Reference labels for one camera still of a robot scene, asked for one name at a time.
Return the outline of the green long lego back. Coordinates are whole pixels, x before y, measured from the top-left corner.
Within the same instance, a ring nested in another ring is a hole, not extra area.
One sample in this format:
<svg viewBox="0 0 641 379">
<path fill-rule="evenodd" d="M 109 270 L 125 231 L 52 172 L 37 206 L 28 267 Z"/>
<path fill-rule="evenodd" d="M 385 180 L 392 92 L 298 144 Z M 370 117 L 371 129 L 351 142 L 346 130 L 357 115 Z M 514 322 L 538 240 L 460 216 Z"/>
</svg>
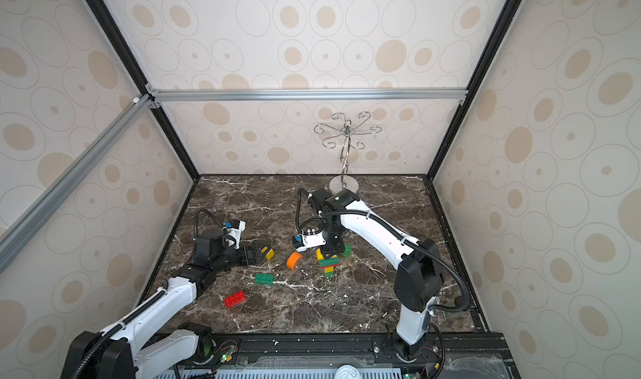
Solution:
<svg viewBox="0 0 641 379">
<path fill-rule="evenodd" d="M 332 265 L 338 265 L 340 263 L 338 257 L 330 258 L 329 260 L 320 260 L 319 265 L 326 267 L 326 266 L 332 266 Z"/>
</svg>

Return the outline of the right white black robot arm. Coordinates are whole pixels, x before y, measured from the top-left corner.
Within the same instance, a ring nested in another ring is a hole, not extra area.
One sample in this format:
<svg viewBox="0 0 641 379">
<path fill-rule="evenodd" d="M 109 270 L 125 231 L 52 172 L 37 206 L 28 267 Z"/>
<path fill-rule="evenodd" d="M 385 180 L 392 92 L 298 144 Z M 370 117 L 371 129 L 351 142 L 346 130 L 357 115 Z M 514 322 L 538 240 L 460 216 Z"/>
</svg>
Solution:
<svg viewBox="0 0 641 379">
<path fill-rule="evenodd" d="M 344 189 L 332 195 L 320 189 L 300 188 L 295 211 L 297 252 L 318 250 L 324 262 L 347 250 L 344 234 L 360 236 L 381 253 L 396 270 L 394 292 L 402 309 L 397 322 L 397 342 L 408 350 L 419 347 L 436 311 L 465 312 L 471 292 L 462 277 L 440 257 L 437 244 L 419 240 L 377 215 L 359 196 Z M 450 275 L 461 293 L 457 306 L 442 305 L 437 296 Z"/>
</svg>

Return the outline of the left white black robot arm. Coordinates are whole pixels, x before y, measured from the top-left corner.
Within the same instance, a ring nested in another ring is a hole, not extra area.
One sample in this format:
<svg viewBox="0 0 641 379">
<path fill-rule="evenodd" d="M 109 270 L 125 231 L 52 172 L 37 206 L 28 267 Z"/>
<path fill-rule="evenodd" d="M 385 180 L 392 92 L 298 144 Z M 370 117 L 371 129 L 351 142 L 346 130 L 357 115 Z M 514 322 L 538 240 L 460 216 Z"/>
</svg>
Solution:
<svg viewBox="0 0 641 379">
<path fill-rule="evenodd" d="M 190 259 L 132 312 L 99 332 L 71 342 L 63 378 L 154 378 L 183 360 L 209 362 L 215 355 L 210 328 L 187 323 L 158 342 L 158 330 L 192 304 L 218 275 L 260 265 L 273 254 L 267 243 L 240 243 L 240 229 L 224 227 L 195 236 Z"/>
</svg>

